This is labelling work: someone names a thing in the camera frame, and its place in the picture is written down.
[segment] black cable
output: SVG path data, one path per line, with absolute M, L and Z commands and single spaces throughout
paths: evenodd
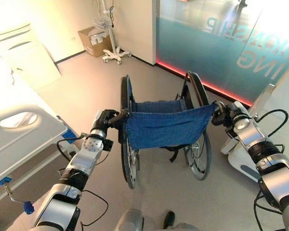
M 257 203 L 257 201 L 258 201 L 259 199 L 261 199 L 261 198 L 264 198 L 264 195 L 261 195 L 261 196 L 260 196 L 260 194 L 261 194 L 261 189 L 259 190 L 259 192 L 258 192 L 258 194 L 257 194 L 257 196 L 256 196 L 256 198 L 255 198 L 255 200 L 254 200 L 254 213 L 255 213 L 255 218 L 256 218 L 257 224 L 258 224 L 258 226 L 259 226 L 259 229 L 260 229 L 260 231 L 263 231 L 263 229 L 262 229 L 262 227 L 261 227 L 261 224 L 260 224 L 260 221 L 259 221 L 259 219 L 258 219 L 256 207 L 259 207 L 259 208 L 261 208 L 261 209 L 263 209 L 263 210 L 266 210 L 266 211 L 269 211 L 269 212 L 272 212 L 272 213 L 277 213 L 277 214 L 280 214 L 280 215 L 283 215 L 283 214 L 282 214 L 280 211 L 277 211 L 277 210 L 274 210 L 274 209 L 269 209 L 269 208 L 266 208 L 266 207 L 263 207 L 263 206 L 259 205 L 259 204 Z
M 100 197 L 99 195 L 97 195 L 97 194 L 95 194 L 95 193 L 93 193 L 93 192 L 91 192 L 91 191 L 89 191 L 89 190 L 83 190 L 82 192 L 88 192 L 88 193 L 91 193 L 92 195 L 100 198 L 102 201 L 104 201 L 104 202 L 106 203 L 107 208 L 106 208 L 106 210 L 102 213 L 102 215 L 100 215 L 96 220 L 94 220 L 94 221 L 91 222 L 90 224 L 85 225 L 85 224 L 83 224 L 82 222 L 80 222 L 81 231 L 83 231 L 83 227 L 84 227 L 84 226 L 90 226 L 90 225 L 92 225 L 93 223 L 97 222 L 100 218 L 102 218 L 102 216 L 105 215 L 105 213 L 107 212 L 108 207 L 109 207 L 108 202 L 107 202 L 104 198 Z
M 266 211 L 269 211 L 269 212 L 272 212 L 272 213 L 277 213 L 277 214 L 279 214 L 279 215 L 283 215 L 280 211 L 263 207 L 263 206 L 261 206 L 260 204 L 258 204 L 257 202 L 256 202 L 256 206 L 257 206 L 258 208 L 263 209 L 263 210 L 266 210 Z
M 84 137 L 85 137 L 84 135 L 81 135 L 81 136 L 79 136 L 79 137 L 77 137 L 77 138 L 66 138 L 66 139 L 59 140 L 59 141 L 57 141 L 57 149 L 59 150 L 59 152 L 61 153 L 61 155 L 62 155 L 66 160 L 68 160 L 68 161 L 70 162 L 70 161 L 71 161 L 70 158 L 68 158 L 68 157 L 62 152 L 59 143 L 60 143 L 60 142 L 63 142 L 63 141 L 80 140 L 80 139 L 82 139 L 82 138 L 84 138 Z
M 112 6 L 109 8 L 109 17 L 110 17 L 110 20 L 111 20 L 111 27 L 113 28 L 114 27 L 114 16 L 113 16 L 113 11 L 114 9 L 114 0 L 112 0 Z
M 261 224 L 260 224 L 260 221 L 258 219 L 257 210 L 256 210 L 256 203 L 257 203 L 257 200 L 258 200 L 260 194 L 261 194 L 261 190 L 259 190 L 259 192 L 258 192 L 258 194 L 256 196 L 256 199 L 254 200 L 254 214 L 255 214 L 255 218 L 256 218 L 256 221 L 257 221 L 257 224 L 258 224 L 258 227 L 259 227 L 260 231 L 263 231 L 263 229 L 261 227 Z
M 107 159 L 108 156 L 109 156 L 109 152 L 107 153 L 107 155 L 105 156 L 105 158 L 104 158 L 102 161 L 98 162 L 96 165 L 99 165 L 99 164 L 103 163 L 103 162 Z
M 271 114 L 271 113 L 273 113 L 273 112 L 282 112 L 282 113 L 284 113 L 285 114 L 285 119 L 284 119 L 284 122 L 282 122 L 281 123 L 281 125 L 279 125 L 274 131 L 272 131 L 269 135 L 268 135 L 268 137 L 270 137 L 270 136 L 272 136 L 275 132 L 277 132 L 282 126 L 284 126 L 284 124 L 288 121 L 288 118 L 289 118 L 289 115 L 288 115 L 288 113 L 285 111 L 285 110 L 283 110 L 283 109 L 275 109 L 275 110 L 272 110 L 272 111 L 269 111 L 269 112 L 267 112 L 267 113 L 265 113 L 263 116 L 261 116 L 259 119 L 255 119 L 255 121 L 257 122 L 257 123 L 259 123 L 263 118 L 265 118 L 267 115 L 269 115 L 269 114 Z
M 281 153 L 284 153 L 284 150 L 285 150 L 285 145 L 283 144 L 274 144 L 275 146 L 281 146 Z

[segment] red led strip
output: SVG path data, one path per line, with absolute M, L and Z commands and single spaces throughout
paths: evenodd
M 171 71 L 174 71 L 174 72 L 176 72 L 176 73 L 178 73 L 178 74 L 180 74 L 180 75 L 185 76 L 185 72 L 184 72 L 184 71 L 179 70 L 179 69 L 177 69 L 177 68 L 175 68 L 175 67 L 173 67 L 173 66 L 170 66 L 169 64 L 166 64 L 166 63 L 164 63 L 164 62 L 162 62 L 162 61 L 160 61 L 160 60 L 157 60 L 156 63 L 159 64 L 159 65 L 161 65 L 161 66 L 163 66 L 163 67 L 165 67 L 165 68 L 167 68 L 167 69 L 169 69 L 169 70 L 171 70 Z M 252 102 L 250 102 L 250 101 L 248 101 L 248 100 L 242 99 L 241 97 L 236 96 L 236 95 L 234 95 L 234 94 L 231 93 L 231 92 L 228 92 L 228 91 L 225 91 L 225 90 L 223 90 L 223 89 L 217 88 L 216 86 L 213 86 L 213 85 L 211 85 L 211 84 L 208 83 L 208 82 L 205 82 L 205 81 L 201 81 L 201 82 L 202 82 L 203 85 L 205 85 L 205 86 L 208 87 L 208 88 L 211 88 L 211 89 L 213 89 L 213 90 L 215 90 L 215 91 L 218 91 L 218 92 L 220 92 L 221 94 L 226 95 L 226 96 L 228 96 L 228 97 L 230 97 L 230 98 L 233 98 L 233 99 L 235 99 L 235 100 L 238 100 L 238 101 L 240 101 L 240 102 L 242 102 L 242 103 L 244 103 L 244 104 L 246 104 L 246 105 L 248 105 L 248 106 L 252 106 Z

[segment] baseboard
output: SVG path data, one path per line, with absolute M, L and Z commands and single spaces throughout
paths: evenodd
M 81 51 L 81 52 L 78 52 L 78 53 L 76 53 L 76 54 L 73 54 L 73 55 L 71 55 L 71 56 L 68 56 L 68 57 L 66 57 L 66 58 L 64 58 L 64 59 L 61 59 L 61 60 L 59 60 L 59 61 L 57 61 L 57 62 L 54 62 L 54 64 L 59 64 L 59 63 L 61 63 L 61 62 L 63 62 L 63 61 L 66 61 L 66 60 L 68 60 L 68 59 L 70 59 L 70 58 L 73 58 L 73 57 L 75 57 L 75 56 L 77 56 L 77 55 L 79 55 L 79 54 L 82 54 L 82 53 L 84 53 L 84 52 L 86 52 L 86 51 L 83 50 L 83 51 Z
M 178 77 L 183 78 L 183 79 L 185 78 L 184 75 L 181 75 L 181 74 L 179 74 L 178 72 L 175 72 L 175 71 L 173 71 L 173 70 L 170 70 L 170 69 L 168 69 L 168 68 L 166 68 L 166 67 L 164 67 L 164 66 L 162 66 L 162 65 L 160 65 L 160 64 L 155 64 L 155 66 L 158 66 L 158 67 L 160 67 L 160 68 L 162 68 L 162 69 L 164 69 L 164 70 L 166 70 L 166 71 L 174 74 L 175 76 L 178 76 Z M 205 90 L 208 90 L 209 92 L 212 92 L 212 93 L 215 94 L 215 95 L 218 95 L 218 96 L 220 96 L 220 97 L 223 97 L 224 99 L 229 100 L 229 101 L 231 101 L 231 102 L 237 101 L 236 99 L 234 99 L 234 98 L 232 98 L 232 97 L 230 97 L 230 96 L 228 96 L 228 95 L 225 95 L 225 94 L 223 94 L 223 93 L 221 93 L 221 92 L 219 92 L 219 91 L 217 91 L 217 90 L 214 90 L 214 89 L 212 89 L 212 88 L 209 88 L 209 87 L 207 87 L 207 86 L 204 86 L 204 89 L 205 89 Z M 249 105 L 247 105 L 247 104 L 245 104 L 245 103 L 243 103 L 243 102 L 241 102 L 241 103 L 244 105 L 244 107 L 245 107 L 246 109 L 249 109 L 249 108 L 250 108 Z

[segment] wheelchair frame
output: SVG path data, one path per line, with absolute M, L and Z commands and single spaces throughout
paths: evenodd
M 187 86 L 187 81 L 190 79 L 193 88 L 196 93 L 196 98 L 200 107 L 209 105 L 209 100 L 207 94 L 204 90 L 204 87 L 200 81 L 199 76 L 196 73 L 187 72 L 184 78 L 184 84 L 181 91 L 181 94 L 177 94 L 176 100 L 184 99 L 187 110 L 194 109 L 190 91 Z M 134 96 L 132 92 L 130 92 L 130 78 L 128 75 L 121 78 L 121 100 L 120 100 L 120 114 L 127 115 L 125 122 L 121 123 L 118 128 L 118 141 L 121 144 L 121 161 L 122 161 L 122 170 L 124 179 L 128 183 L 128 186 L 133 189 L 135 187 L 136 181 L 136 172 L 140 169 L 140 158 L 139 158 L 139 150 L 133 150 L 129 145 L 128 137 L 126 134 L 126 121 L 128 119 L 129 113 L 131 112 L 132 102 L 135 102 Z M 201 148 L 201 153 L 199 154 L 199 139 L 192 145 L 188 145 L 184 147 L 184 155 L 186 159 L 186 163 L 190 166 L 193 175 L 198 180 L 204 180 L 210 171 L 210 162 L 211 162 L 211 147 L 210 140 L 207 135 L 206 130 L 203 131 L 202 134 L 203 143 Z M 206 165 L 204 169 L 200 169 L 198 166 L 199 158 L 203 155 L 204 145 L 206 148 Z

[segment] white cabinet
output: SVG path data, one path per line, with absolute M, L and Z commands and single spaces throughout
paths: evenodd
M 39 42 L 30 24 L 0 33 L 0 56 L 34 89 L 38 90 L 61 75 Z

